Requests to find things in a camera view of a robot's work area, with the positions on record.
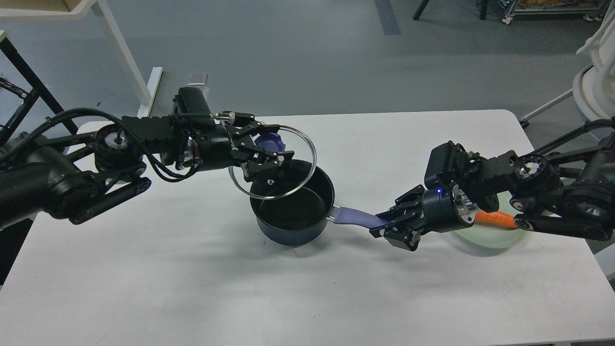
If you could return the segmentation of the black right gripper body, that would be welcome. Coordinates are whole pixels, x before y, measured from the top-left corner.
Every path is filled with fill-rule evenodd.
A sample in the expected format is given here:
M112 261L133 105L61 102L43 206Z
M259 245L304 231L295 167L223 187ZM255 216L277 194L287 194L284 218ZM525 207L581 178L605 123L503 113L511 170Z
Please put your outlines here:
M421 234L437 232L444 234L475 224L475 212L470 211L465 202L456 202L454 191L437 187L426 190L415 187L412 195L418 203L417 217L412 220L412 230Z

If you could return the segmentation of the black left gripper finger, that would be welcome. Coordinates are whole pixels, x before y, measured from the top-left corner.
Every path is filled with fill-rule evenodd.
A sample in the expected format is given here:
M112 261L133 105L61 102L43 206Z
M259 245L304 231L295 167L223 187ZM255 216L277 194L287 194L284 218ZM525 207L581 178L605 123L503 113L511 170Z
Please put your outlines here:
M281 136L278 134L279 125L263 124L261 121L240 121L234 124L238 130L234 131L234 143L236 145L264 145L272 142L281 144Z
M245 182L277 179L283 175L283 170L294 155L292 150L274 152L262 147L241 147L239 167L243 171L243 179Z

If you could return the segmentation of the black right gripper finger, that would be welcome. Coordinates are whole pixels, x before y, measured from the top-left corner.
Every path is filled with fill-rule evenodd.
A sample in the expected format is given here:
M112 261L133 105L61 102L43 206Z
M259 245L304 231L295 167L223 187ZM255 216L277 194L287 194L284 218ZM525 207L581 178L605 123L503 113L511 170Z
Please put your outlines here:
M376 214L376 217L388 222L402 222L419 217L423 213L422 202L424 193L424 186L418 185L397 197L393 206L384 212Z
M369 233L374 238L387 239L394 247L410 251L417 250L422 237L422 229L396 225L394 222L386 222L383 225L369 228Z

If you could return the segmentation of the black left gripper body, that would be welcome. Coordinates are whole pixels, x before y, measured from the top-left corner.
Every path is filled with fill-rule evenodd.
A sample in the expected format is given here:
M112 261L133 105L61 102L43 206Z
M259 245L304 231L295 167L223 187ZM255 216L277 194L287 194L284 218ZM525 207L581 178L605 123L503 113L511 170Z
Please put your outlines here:
M191 166L198 171L239 167L244 163L237 157L239 151L233 149L228 130L222 124L195 121L191 124L191 137L195 143Z

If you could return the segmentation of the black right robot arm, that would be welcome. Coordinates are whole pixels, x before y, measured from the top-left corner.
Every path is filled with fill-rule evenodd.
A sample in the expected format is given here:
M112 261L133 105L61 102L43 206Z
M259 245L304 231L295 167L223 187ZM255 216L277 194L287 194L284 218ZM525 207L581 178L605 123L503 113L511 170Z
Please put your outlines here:
M475 224L479 211L499 210L498 194L511 194L515 226L527 231L606 241L614 232L614 135L598 145L567 153L552 150L614 121L589 121L549 144L519 156L508 151L490 159L452 141L429 156L424 184L407 191L387 211L375 238L416 250L422 235Z

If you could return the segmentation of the white robot base right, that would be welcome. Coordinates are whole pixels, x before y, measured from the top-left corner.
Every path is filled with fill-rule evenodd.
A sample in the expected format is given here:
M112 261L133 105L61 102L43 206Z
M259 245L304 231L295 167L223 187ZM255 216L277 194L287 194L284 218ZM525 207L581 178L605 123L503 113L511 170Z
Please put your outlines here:
M615 113L615 20L614 4L609 4L603 16L600 28L587 39L584 46L576 51L577 55L587 54L591 64L578 72L573 79L571 89L563 92L551 101L531 111L519 121L527 127L529 121L541 112L554 107L561 101L573 97L582 121L606 120L607 129L591 130L593 136L602 139L613 131L611 118Z

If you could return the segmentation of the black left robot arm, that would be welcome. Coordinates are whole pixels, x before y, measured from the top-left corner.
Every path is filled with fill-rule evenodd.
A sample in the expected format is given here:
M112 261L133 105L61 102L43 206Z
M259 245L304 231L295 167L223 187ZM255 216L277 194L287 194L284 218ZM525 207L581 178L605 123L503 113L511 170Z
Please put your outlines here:
M189 86L167 116L60 112L1 147L1 227L41 211L79 225L146 191L148 166L169 183L226 167L247 182L273 179L294 156L281 141L267 144L280 129L246 112L213 114Z

